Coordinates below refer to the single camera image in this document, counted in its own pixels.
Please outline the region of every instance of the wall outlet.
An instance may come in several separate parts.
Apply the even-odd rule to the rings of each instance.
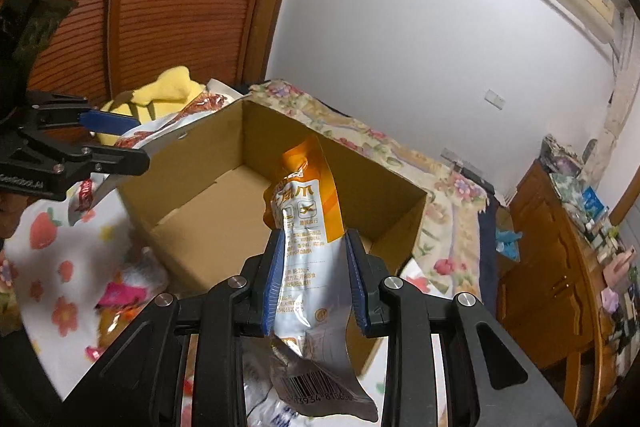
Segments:
[[[491,105],[494,105],[498,109],[502,110],[504,108],[504,98],[497,94],[495,91],[489,89],[484,96],[484,99],[489,102]]]

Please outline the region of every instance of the candy wrapper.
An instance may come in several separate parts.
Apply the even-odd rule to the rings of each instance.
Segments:
[[[351,283],[334,178],[316,137],[285,153],[283,163],[287,176],[265,193],[265,223],[286,234],[271,381],[301,415],[377,421],[346,349]]]
[[[15,267],[4,257],[4,250],[0,250],[0,337],[22,327],[14,293],[15,272]]]
[[[115,146],[144,149],[149,156],[153,156],[188,132],[194,122],[209,116],[240,96],[239,93],[221,82],[211,80],[207,84],[207,89],[194,98],[183,110],[131,129],[117,140]],[[128,176],[119,174],[92,174],[91,179],[82,182],[69,199],[69,224],[76,224],[85,213],[94,208],[109,192],[127,178]]]
[[[133,244],[129,262],[108,283],[96,306],[100,317],[97,346],[85,349],[87,357],[94,362],[148,302],[162,293],[168,285],[167,272],[158,263],[152,250],[149,247],[140,248],[137,238],[133,238]]]

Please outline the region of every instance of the yellow plush toy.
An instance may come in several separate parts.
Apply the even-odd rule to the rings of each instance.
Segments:
[[[133,116],[140,123],[146,123],[184,109],[204,88],[191,80],[188,68],[177,66],[161,73],[151,84],[120,93],[102,110]],[[97,137],[103,145],[113,145],[119,138],[113,134],[97,134]]]

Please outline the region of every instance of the plastic bag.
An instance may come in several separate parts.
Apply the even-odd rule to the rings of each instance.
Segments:
[[[140,248],[140,239],[132,238],[127,253],[129,260],[108,283],[96,311],[98,314],[97,346],[88,346],[84,353],[95,362],[113,344],[148,302],[162,293],[169,277],[149,247]]]
[[[265,223],[286,233],[271,381],[302,415],[377,421],[346,349],[351,283],[334,178],[314,136],[285,153],[283,163],[287,176],[265,192]]]
[[[310,419],[299,415],[279,397],[269,375],[267,339],[242,339],[242,375],[247,427],[303,427]]]

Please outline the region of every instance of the wooden dresser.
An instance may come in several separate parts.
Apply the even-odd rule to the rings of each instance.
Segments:
[[[561,370],[564,402],[578,423],[588,423],[616,379],[602,268],[540,163],[520,182],[510,212],[524,235],[520,263],[500,279],[498,320],[539,369]]]

